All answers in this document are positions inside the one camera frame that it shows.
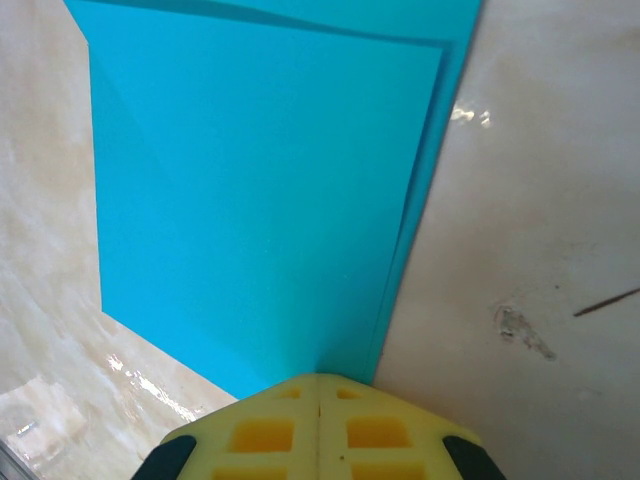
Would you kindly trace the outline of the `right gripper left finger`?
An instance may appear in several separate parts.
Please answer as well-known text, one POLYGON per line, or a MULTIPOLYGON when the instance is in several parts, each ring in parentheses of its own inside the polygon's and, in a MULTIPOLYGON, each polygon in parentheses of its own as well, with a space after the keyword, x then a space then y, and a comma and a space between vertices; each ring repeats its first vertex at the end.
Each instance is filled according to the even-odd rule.
POLYGON ((135 479, 317 479, 319 380, 307 374, 167 434, 135 479))

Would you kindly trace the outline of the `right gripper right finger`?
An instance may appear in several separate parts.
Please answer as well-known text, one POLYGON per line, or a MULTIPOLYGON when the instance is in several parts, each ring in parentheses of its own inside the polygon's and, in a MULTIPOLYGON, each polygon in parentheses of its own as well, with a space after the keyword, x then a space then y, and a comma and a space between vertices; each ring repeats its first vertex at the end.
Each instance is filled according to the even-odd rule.
POLYGON ((321 479, 503 479, 479 437, 381 390, 319 376, 321 479))

